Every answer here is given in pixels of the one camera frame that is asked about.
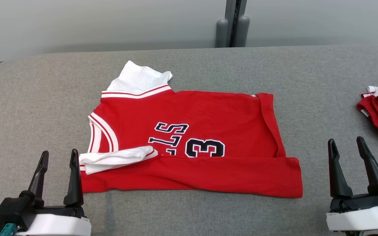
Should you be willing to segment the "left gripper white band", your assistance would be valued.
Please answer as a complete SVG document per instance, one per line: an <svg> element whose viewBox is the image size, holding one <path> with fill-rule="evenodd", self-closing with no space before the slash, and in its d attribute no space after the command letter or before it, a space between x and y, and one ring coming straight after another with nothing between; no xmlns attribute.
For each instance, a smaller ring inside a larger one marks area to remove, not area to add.
<svg viewBox="0 0 378 236"><path fill-rule="evenodd" d="M48 170L49 152L43 151L30 182L29 191L35 195L34 206L43 207L44 177ZM92 226L84 209L79 152L72 149L69 162L71 169L66 206L48 206L36 210L36 217L27 231L17 232L17 236L90 236Z"/></svg>

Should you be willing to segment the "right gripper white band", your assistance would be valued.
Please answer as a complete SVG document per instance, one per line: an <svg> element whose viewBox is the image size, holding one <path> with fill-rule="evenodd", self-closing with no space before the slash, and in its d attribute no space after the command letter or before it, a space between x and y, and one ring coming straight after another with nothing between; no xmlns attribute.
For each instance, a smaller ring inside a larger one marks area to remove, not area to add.
<svg viewBox="0 0 378 236"><path fill-rule="evenodd" d="M378 194L378 163L363 137L356 139L360 157L363 159L368 178L367 191ZM346 235L378 235L378 196L353 195L340 166L340 155L334 139L327 142L330 196L330 211L326 222L330 231Z"/></svg>

